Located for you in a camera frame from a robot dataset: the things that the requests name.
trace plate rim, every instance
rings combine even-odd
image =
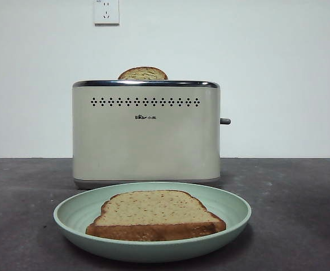
[[[187,238],[187,239],[180,239],[180,240],[170,240],[170,241],[126,241],[126,240],[116,240],[116,239],[109,239],[109,238],[103,238],[103,237],[96,237],[96,236],[92,236],[92,235],[88,235],[88,234],[85,234],[85,233],[82,233],[80,231],[77,231],[77,230],[73,230],[72,228],[64,225],[60,219],[58,218],[58,210],[61,208],[61,206],[63,206],[66,202],[72,200],[73,198],[75,197],[78,197],[78,196],[81,196],[83,194],[86,194],[86,193],[91,193],[95,190],[103,190],[103,189],[107,189],[109,187],[114,187],[114,186],[126,186],[126,185],[143,185],[143,184],[149,184],[149,183],[156,183],[156,184],[177,184],[177,185],[186,185],[186,186],[201,186],[201,187],[205,187],[207,189],[215,189],[215,190],[219,190],[223,193],[227,193],[227,194],[230,194],[238,199],[240,199],[243,203],[245,203],[247,209],[248,209],[248,213],[247,215],[245,216],[245,218],[243,220],[241,220],[239,223],[235,224],[234,226],[226,229],[226,230],[223,230],[223,231],[219,231],[218,233],[214,233],[214,234],[209,234],[209,235],[206,235],[206,236],[201,236],[201,237],[194,237],[194,238]],[[142,245],[142,246],[154,246],[154,245],[159,245],[159,244],[163,244],[163,245],[170,245],[170,244],[181,244],[181,243],[192,243],[192,242],[197,242],[197,241],[200,241],[200,240],[205,240],[205,239],[213,239],[213,238],[216,238],[220,235],[224,235],[224,234],[229,234],[235,230],[237,230],[238,228],[242,227],[243,225],[245,225],[248,220],[250,219],[250,216],[252,214],[252,209],[251,209],[251,206],[250,204],[245,200],[243,199],[242,197],[232,193],[232,192],[229,192],[229,191],[226,191],[224,189],[220,189],[220,188],[217,188],[217,187],[212,187],[212,186],[206,186],[206,185],[199,185],[199,184],[196,184],[196,183],[184,183],[184,182],[131,182],[131,183],[121,183],[119,185],[111,185],[111,186],[105,186],[105,187],[99,187],[99,188],[96,188],[96,189],[92,189],[92,190],[88,190],[88,191],[84,191],[84,192],[81,192],[79,194],[76,194],[76,195],[73,195],[73,196],[70,196],[69,198],[63,200],[62,202],[60,202],[56,208],[54,209],[53,211],[53,218],[55,220],[55,222],[57,223],[58,226],[60,226],[60,228],[66,230],[66,231],[69,231],[70,233],[74,234],[74,235],[77,235],[81,238],[86,238],[86,239],[92,239],[94,241],[100,241],[100,242],[104,242],[104,243],[113,243],[113,244],[126,244],[126,245]]]

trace brand logo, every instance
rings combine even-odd
[[[135,120],[156,120],[156,116],[135,115]]]

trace toaster base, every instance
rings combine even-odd
[[[220,177],[212,178],[212,179],[202,179],[202,180],[79,180],[79,179],[73,179],[74,183],[78,187],[78,189],[81,190],[87,190],[87,189],[95,189],[103,186],[108,185],[119,185],[121,183],[131,183],[131,182],[188,182],[188,183],[212,183],[220,180]]]

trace plate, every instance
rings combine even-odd
[[[121,241],[85,234],[110,197],[139,190],[181,190],[198,198],[225,221],[227,229],[202,237],[174,241]],[[234,240],[251,216],[250,205],[241,197],[218,188],[180,182],[137,182],[93,189],[72,196],[54,210],[54,220],[64,236],[76,246],[109,259],[137,263],[164,263],[198,257]]]

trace toaster vent hole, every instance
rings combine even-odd
[[[197,107],[200,104],[200,100],[198,98],[195,98],[193,104]]]
[[[156,99],[156,97],[152,97],[150,99],[148,99],[147,97],[144,98],[139,98],[139,97],[135,97],[135,98],[131,98],[131,97],[118,97],[118,98],[113,98],[110,97],[108,98],[108,100],[105,100],[105,97],[98,97],[99,100],[97,100],[96,97],[93,97],[90,100],[90,104],[92,104],[92,106],[96,106],[101,105],[101,106],[105,106],[106,103],[108,103],[109,106],[114,106],[115,104],[117,104],[118,106],[128,106],[130,107],[131,104],[133,103],[133,105],[135,106],[156,106],[161,105],[162,107],[165,106],[166,104],[169,104],[170,107],[174,106],[174,105],[178,105],[178,107],[181,106],[186,106],[186,107],[190,107],[191,105],[194,105],[195,107],[198,107],[200,105],[200,99],[199,98],[167,98],[168,100],[166,100],[166,98],[161,97],[158,100]]]

